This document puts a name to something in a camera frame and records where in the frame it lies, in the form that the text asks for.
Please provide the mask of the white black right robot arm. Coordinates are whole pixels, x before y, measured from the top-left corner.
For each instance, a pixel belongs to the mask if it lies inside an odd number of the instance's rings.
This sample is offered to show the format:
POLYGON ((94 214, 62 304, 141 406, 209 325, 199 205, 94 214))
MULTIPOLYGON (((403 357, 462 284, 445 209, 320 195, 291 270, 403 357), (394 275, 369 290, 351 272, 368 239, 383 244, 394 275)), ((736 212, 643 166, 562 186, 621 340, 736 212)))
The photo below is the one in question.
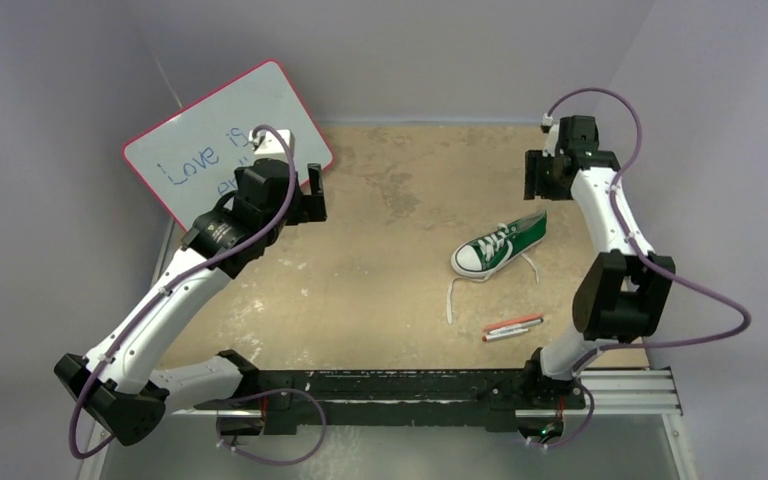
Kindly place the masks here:
POLYGON ((633 346, 655 332, 672 286, 656 270, 672 273, 675 263, 639 232, 595 118, 545 115, 540 128, 543 148, 525 154, 524 197, 575 202, 595 252, 573 296, 570 327, 526 364, 533 390, 560 395, 604 348, 633 346))

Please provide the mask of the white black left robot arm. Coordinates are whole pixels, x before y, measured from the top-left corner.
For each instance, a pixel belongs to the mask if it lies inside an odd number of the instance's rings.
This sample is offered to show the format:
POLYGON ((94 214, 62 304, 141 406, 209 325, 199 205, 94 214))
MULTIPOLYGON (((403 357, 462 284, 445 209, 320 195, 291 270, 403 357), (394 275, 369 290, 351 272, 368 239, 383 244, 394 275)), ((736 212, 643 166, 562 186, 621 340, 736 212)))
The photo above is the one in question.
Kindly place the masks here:
POLYGON ((156 284, 128 317, 84 355, 66 354, 54 373, 82 412, 110 439, 130 446, 169 414, 246 390, 255 367, 232 350, 172 370, 158 365, 194 316, 261 257, 282 229, 327 218, 318 164, 307 167, 309 193, 294 171, 276 159, 259 159, 235 171, 236 189, 198 216, 156 284))

